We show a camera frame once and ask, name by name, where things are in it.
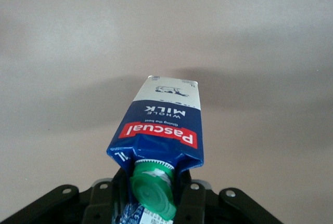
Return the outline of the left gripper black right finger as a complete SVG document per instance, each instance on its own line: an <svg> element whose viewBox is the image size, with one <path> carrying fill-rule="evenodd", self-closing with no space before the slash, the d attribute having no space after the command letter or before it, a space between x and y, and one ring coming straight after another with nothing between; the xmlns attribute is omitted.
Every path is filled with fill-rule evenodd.
<svg viewBox="0 0 333 224"><path fill-rule="evenodd" d="M237 188L214 193L190 171L179 177L181 194L176 223L281 223L281 221Z"/></svg>

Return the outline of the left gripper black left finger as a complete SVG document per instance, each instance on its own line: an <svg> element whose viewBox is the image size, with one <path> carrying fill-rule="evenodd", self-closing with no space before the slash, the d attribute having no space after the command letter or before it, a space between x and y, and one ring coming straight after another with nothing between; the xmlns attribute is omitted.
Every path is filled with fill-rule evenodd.
<svg viewBox="0 0 333 224"><path fill-rule="evenodd" d="M83 192L74 185L58 186L1 223L114 223L127 201L126 173L120 168Z"/></svg>

